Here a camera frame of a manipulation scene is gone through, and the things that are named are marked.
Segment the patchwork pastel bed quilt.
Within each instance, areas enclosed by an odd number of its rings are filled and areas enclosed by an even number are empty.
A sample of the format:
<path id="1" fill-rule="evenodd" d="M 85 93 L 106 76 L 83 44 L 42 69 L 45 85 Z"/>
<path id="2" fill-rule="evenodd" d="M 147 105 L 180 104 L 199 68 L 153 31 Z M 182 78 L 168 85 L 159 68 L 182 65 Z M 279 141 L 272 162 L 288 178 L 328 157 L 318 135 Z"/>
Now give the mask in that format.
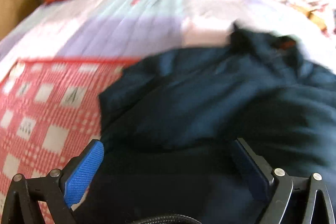
<path id="1" fill-rule="evenodd" d="M 335 41 L 276 0 L 68 0 L 38 7 L 1 41 L 1 75 L 18 59 L 224 46 L 233 23 L 292 36 L 307 59 L 335 69 Z"/>

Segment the red checkered mat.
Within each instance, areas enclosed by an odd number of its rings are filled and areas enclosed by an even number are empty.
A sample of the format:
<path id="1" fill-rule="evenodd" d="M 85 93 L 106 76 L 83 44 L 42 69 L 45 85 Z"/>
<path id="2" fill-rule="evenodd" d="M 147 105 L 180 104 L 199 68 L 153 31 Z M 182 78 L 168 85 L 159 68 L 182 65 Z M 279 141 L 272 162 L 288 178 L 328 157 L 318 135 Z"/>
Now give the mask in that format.
<path id="1" fill-rule="evenodd" d="M 134 58 L 18 60 L 1 81 L 1 203 L 12 178 L 62 169 L 100 138 L 98 96 Z"/>

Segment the dark navy padded jacket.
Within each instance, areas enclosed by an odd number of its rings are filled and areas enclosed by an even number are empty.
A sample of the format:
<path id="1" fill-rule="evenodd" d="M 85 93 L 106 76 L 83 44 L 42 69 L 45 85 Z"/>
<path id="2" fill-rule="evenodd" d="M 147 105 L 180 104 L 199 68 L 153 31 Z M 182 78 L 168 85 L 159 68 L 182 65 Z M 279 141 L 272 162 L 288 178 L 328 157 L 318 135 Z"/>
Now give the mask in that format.
<path id="1" fill-rule="evenodd" d="M 254 223 L 265 205 L 231 157 L 237 138 L 291 176 L 320 173 L 335 199 L 335 74 L 290 37 L 236 27 L 230 40 L 150 56 L 100 94 L 105 155 L 78 223 Z"/>

